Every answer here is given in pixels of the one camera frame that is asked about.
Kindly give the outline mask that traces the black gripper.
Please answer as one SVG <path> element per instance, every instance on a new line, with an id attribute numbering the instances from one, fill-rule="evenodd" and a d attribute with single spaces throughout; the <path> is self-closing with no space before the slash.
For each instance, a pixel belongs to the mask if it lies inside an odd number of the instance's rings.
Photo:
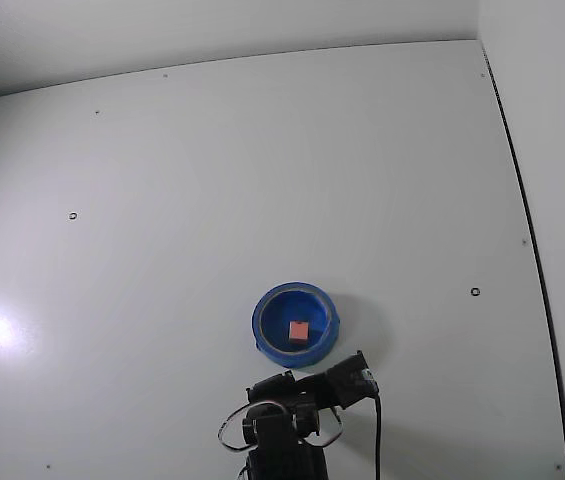
<path id="1" fill-rule="evenodd" d="M 248 418 L 288 413 L 309 417 L 336 409 L 336 395 L 325 373 L 296 379 L 288 370 L 247 389 Z"/>

